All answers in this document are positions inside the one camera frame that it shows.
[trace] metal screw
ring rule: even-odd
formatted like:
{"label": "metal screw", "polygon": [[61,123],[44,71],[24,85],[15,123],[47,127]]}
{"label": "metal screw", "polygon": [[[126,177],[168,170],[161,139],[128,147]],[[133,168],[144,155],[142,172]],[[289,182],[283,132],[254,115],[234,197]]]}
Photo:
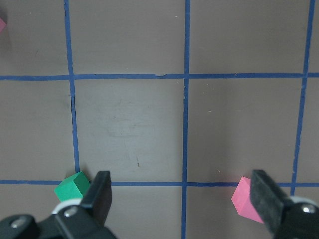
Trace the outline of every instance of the metal screw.
{"label": "metal screw", "polygon": [[11,227],[12,228],[18,228],[18,227],[21,227],[26,221],[26,218],[25,217],[19,217],[18,219],[14,220],[12,223],[11,223]]}
{"label": "metal screw", "polygon": [[304,213],[315,213],[316,208],[312,204],[302,204],[301,209]]}
{"label": "metal screw", "polygon": [[71,216],[73,216],[74,214],[76,214],[77,211],[78,211],[78,208],[75,207],[75,206],[73,206],[73,207],[71,207],[70,209],[68,209],[68,210],[66,210],[66,211],[64,212],[64,216],[65,216],[65,217],[71,217]]}

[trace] pink object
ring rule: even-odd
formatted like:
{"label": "pink object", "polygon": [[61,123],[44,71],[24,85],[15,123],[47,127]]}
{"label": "pink object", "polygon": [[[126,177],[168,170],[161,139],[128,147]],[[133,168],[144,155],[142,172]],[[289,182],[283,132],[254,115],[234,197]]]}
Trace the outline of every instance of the pink object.
{"label": "pink object", "polygon": [[5,28],[6,23],[0,18],[0,32]]}
{"label": "pink object", "polygon": [[257,221],[259,223],[264,223],[256,212],[254,206],[251,204],[249,194],[250,179],[241,177],[238,186],[231,198],[231,201],[233,202],[239,215]]}

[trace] blue grid line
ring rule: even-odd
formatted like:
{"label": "blue grid line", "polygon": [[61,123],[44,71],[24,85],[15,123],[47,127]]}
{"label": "blue grid line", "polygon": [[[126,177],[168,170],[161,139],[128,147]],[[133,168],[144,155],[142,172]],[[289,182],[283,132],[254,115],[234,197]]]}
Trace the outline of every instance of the blue grid line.
{"label": "blue grid line", "polygon": [[[57,180],[0,180],[0,184],[18,185],[58,185],[61,181]],[[237,187],[238,182],[188,182],[187,187]],[[319,183],[278,183],[280,187],[318,188]],[[112,186],[134,186],[134,187],[183,187],[183,182],[112,182]]]}
{"label": "blue grid line", "polygon": [[[0,76],[0,80],[17,81],[59,81],[96,79],[246,79],[246,78],[303,78],[303,73],[225,73],[225,74],[79,74],[56,76]],[[309,73],[308,77],[319,77],[319,73]]]}
{"label": "blue grid line", "polygon": [[293,163],[292,186],[290,191],[290,195],[292,196],[295,194],[296,187],[294,184],[296,183],[297,174],[298,174],[298,159],[299,159],[299,151],[300,151],[300,143],[301,143],[301,134],[303,129],[303,118],[304,118],[306,89],[307,89],[307,81],[308,81],[308,69],[309,69],[309,55],[310,55],[311,36],[313,31],[315,3],[316,3],[316,0],[311,0],[310,6],[309,6],[307,39],[306,39],[305,59],[304,59],[304,75],[305,76],[303,77],[303,80],[302,80],[302,89],[300,93],[298,126],[297,126],[296,145],[295,145],[295,158]]}
{"label": "blue grid line", "polygon": [[318,78],[319,72],[308,73],[308,78]]}
{"label": "blue grid line", "polygon": [[181,239],[186,238],[187,209],[187,158],[188,158],[188,86],[189,86],[189,40],[190,0],[185,0],[185,43],[184,43],[184,110],[183,110],[183,165],[181,192]]}
{"label": "blue grid line", "polygon": [[0,184],[59,185],[61,181],[51,180],[0,180]]}
{"label": "blue grid line", "polygon": [[77,124],[76,124],[76,110],[75,110],[75,85],[74,85],[74,72],[73,72],[73,59],[72,59],[69,0],[64,0],[64,11],[65,11],[64,22],[65,22],[66,52],[67,52],[67,59],[68,59],[68,70],[69,70],[69,81],[70,81],[74,166],[75,166],[75,172],[78,173],[80,172],[80,161],[79,161],[79,145],[78,145],[78,133],[77,133]]}
{"label": "blue grid line", "polygon": [[112,186],[181,187],[182,182],[112,182]]}
{"label": "blue grid line", "polygon": [[60,76],[0,76],[0,81],[16,80],[16,81],[63,81],[69,80],[68,75]]}

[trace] scuff mark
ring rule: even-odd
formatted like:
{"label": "scuff mark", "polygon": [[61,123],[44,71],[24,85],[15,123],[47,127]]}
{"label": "scuff mark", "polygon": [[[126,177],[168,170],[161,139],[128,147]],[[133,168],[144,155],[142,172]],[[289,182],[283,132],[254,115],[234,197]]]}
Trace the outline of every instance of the scuff mark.
{"label": "scuff mark", "polygon": [[136,161],[138,163],[138,167],[140,167],[139,158],[136,156]]}

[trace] green cube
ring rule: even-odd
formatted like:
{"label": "green cube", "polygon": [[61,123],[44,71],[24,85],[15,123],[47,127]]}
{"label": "green cube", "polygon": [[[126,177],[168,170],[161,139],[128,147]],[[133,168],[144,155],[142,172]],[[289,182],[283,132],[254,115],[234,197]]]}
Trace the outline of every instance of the green cube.
{"label": "green cube", "polygon": [[59,200],[63,202],[69,199],[83,198],[89,187],[90,183],[84,173],[78,172],[64,179],[54,189],[54,192]]}

